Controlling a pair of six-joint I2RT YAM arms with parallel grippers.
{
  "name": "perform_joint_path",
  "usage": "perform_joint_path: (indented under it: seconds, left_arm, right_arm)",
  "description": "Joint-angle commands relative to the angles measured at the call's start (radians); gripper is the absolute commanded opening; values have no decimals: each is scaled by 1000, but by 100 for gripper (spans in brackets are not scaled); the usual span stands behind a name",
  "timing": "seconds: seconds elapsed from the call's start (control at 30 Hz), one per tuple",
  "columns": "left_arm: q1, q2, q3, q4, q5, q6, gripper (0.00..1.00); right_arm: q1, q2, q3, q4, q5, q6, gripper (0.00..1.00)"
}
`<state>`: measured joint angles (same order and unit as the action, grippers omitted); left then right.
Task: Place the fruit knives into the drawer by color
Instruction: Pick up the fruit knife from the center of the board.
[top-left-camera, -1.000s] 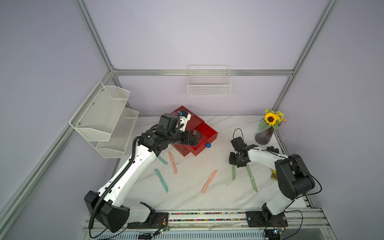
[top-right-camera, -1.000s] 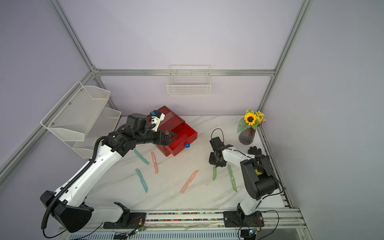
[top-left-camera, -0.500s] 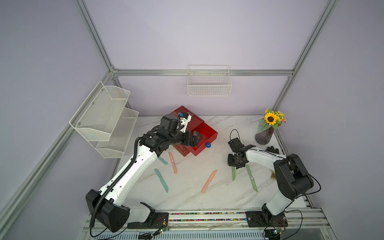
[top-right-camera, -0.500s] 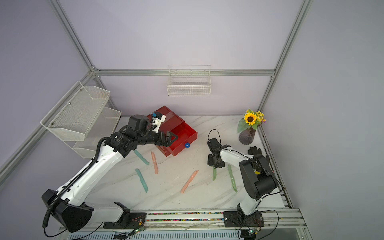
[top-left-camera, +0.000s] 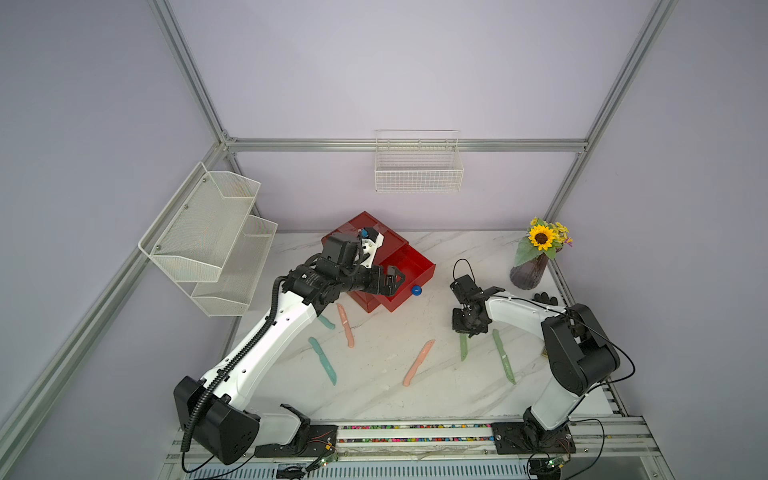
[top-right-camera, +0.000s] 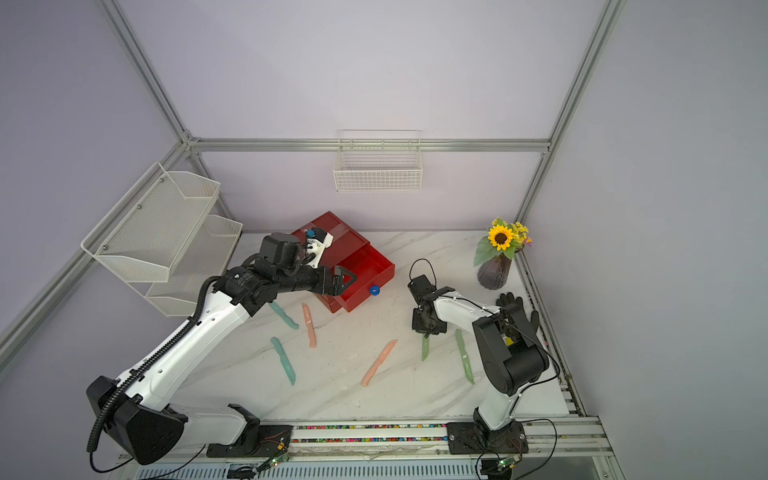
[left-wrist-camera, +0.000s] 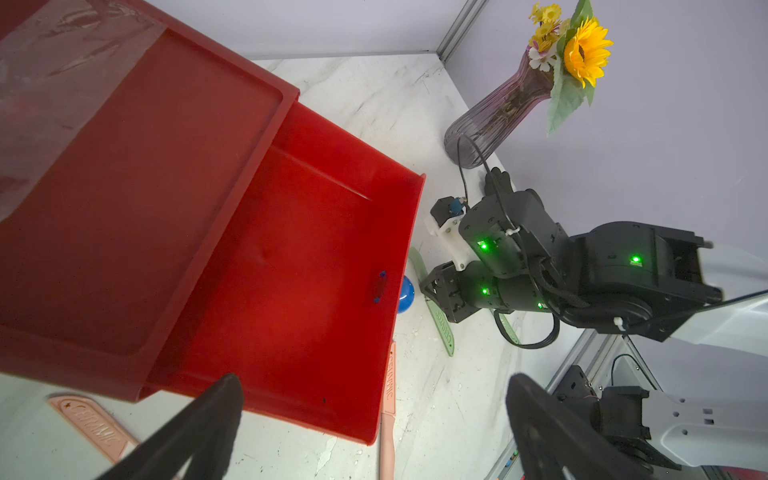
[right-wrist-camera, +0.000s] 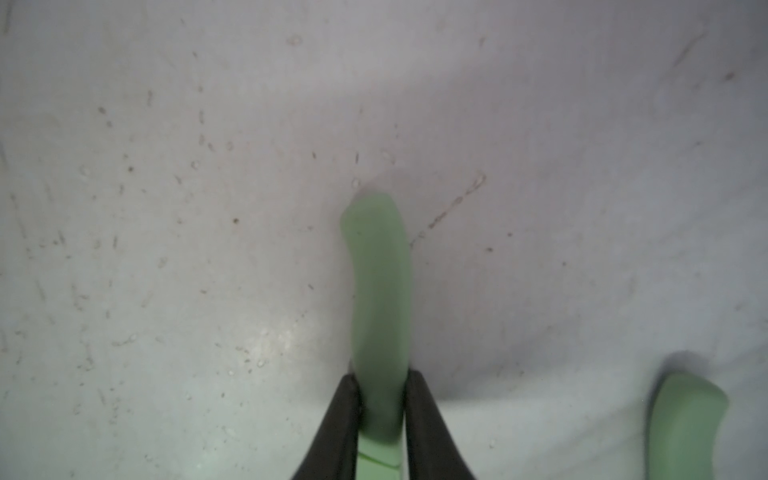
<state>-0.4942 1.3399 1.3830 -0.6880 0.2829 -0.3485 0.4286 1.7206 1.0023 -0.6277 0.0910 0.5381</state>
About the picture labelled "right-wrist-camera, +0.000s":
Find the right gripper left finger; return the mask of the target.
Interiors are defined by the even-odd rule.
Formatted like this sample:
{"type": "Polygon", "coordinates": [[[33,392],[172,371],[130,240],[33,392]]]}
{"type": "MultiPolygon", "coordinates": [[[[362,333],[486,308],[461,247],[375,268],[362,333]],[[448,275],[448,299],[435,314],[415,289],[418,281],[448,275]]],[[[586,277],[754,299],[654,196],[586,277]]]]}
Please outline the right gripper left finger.
{"type": "Polygon", "coordinates": [[[344,375],[293,480],[353,480],[362,416],[359,384],[344,375]]]}

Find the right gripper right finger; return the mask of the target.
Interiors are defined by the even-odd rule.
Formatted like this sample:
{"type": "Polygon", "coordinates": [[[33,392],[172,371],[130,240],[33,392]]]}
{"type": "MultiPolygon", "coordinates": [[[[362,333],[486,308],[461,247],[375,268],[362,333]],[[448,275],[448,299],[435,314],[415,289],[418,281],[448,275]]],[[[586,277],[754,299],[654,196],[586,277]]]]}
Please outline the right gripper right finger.
{"type": "Polygon", "coordinates": [[[411,480],[474,480],[421,372],[405,384],[405,429],[411,480]]]}

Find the light green fruit knife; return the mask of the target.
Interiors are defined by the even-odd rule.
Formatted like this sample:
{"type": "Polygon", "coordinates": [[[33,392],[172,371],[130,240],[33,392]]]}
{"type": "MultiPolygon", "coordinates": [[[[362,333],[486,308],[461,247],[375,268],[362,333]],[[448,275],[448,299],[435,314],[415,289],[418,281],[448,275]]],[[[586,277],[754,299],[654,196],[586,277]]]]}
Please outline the light green fruit knife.
{"type": "Polygon", "coordinates": [[[362,400],[355,477],[400,479],[410,358],[409,240],[394,200],[385,193],[353,201],[340,228],[355,280],[351,363],[362,400]]]}
{"type": "Polygon", "coordinates": [[[729,407],[726,393],[687,372],[666,375],[653,397],[646,433],[648,479],[713,479],[714,447],[729,407]]]}

